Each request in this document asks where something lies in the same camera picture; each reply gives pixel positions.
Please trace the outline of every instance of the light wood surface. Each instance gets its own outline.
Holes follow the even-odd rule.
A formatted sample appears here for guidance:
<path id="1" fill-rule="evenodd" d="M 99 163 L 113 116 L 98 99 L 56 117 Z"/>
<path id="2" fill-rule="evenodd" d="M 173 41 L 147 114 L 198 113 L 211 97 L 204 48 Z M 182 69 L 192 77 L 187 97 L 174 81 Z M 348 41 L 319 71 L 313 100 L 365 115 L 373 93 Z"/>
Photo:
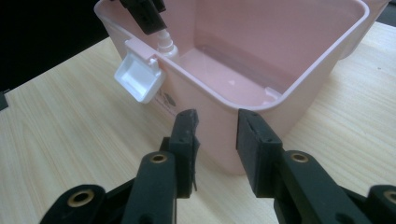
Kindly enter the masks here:
<path id="1" fill-rule="evenodd" d="M 313 155 L 343 187 L 366 195 L 396 185 L 396 28 L 375 23 L 332 71 L 316 101 L 282 139 Z M 0 112 L 0 223 L 38 223 L 66 190 L 111 190 L 135 177 L 171 121 L 115 81 L 110 39 L 7 93 Z M 245 176 L 223 173 L 203 151 L 198 191 L 177 201 L 178 223 L 277 223 Z"/>

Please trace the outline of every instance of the black clamp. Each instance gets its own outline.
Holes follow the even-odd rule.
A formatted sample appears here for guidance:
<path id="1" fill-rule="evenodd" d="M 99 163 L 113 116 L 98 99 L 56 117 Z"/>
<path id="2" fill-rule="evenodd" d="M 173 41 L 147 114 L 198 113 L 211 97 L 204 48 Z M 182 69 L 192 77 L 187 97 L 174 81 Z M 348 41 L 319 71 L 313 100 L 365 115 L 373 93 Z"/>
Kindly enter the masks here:
<path id="1" fill-rule="evenodd" d="M 195 186 L 197 124 L 195 110 L 177 114 L 171 137 L 142 159 L 136 178 L 108 193 L 97 185 L 72 188 L 40 223 L 175 223 L 177 198 L 190 198 Z"/>
<path id="2" fill-rule="evenodd" d="M 302 151 L 285 151 L 257 113 L 239 110 L 236 148 L 258 198 L 274 198 L 279 223 L 396 223 L 396 187 L 367 198 L 338 186 Z"/>
<path id="3" fill-rule="evenodd" d="M 160 12 L 166 10 L 163 0 L 120 0 L 128 9 L 140 29 L 151 35 L 166 28 Z"/>

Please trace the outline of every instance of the screw hole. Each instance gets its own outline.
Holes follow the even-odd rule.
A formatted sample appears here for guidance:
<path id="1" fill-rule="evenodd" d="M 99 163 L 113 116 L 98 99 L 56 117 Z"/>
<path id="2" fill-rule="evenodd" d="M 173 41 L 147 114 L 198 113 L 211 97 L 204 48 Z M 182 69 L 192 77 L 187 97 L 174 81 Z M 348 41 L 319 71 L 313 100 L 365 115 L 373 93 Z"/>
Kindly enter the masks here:
<path id="1" fill-rule="evenodd" d="M 293 153 L 293 154 L 291 154 L 291 158 L 297 162 L 308 162 L 309 161 L 309 159 L 301 153 Z"/>
<path id="2" fill-rule="evenodd" d="M 67 205 L 70 207 L 81 207 L 92 201 L 94 193 L 91 189 L 84 189 L 74 193 L 67 200 Z"/>
<path id="3" fill-rule="evenodd" d="M 387 198 L 391 203 L 396 204 L 396 191 L 395 190 L 387 190 L 384 192 L 385 198 Z"/>
<path id="4" fill-rule="evenodd" d="M 154 163 L 161 163 L 161 162 L 166 161 L 167 159 L 168 158 L 165 155 L 157 154 L 157 155 L 152 156 L 150 160 L 151 160 L 151 162 L 154 162 Z"/>

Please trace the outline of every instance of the dark background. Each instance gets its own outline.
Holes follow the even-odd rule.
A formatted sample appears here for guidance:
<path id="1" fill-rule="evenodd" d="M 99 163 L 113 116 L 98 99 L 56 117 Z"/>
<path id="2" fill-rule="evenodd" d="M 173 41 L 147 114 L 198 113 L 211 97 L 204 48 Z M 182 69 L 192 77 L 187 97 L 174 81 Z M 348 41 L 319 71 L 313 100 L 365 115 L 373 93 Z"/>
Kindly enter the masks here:
<path id="1" fill-rule="evenodd" d="M 0 92 L 12 90 L 108 37 L 97 0 L 0 3 Z M 396 25 L 396 0 L 378 21 Z"/>

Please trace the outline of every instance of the plastic tab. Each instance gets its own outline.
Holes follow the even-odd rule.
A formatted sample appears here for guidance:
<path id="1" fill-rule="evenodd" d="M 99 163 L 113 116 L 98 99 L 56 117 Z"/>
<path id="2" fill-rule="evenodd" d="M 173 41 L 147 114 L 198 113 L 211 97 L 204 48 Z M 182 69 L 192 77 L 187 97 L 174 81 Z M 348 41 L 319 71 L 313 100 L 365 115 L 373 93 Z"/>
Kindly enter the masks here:
<path id="1" fill-rule="evenodd" d="M 150 58 L 147 63 L 128 50 L 114 78 L 137 102 L 147 104 L 163 84 L 165 73 L 157 59 Z"/>

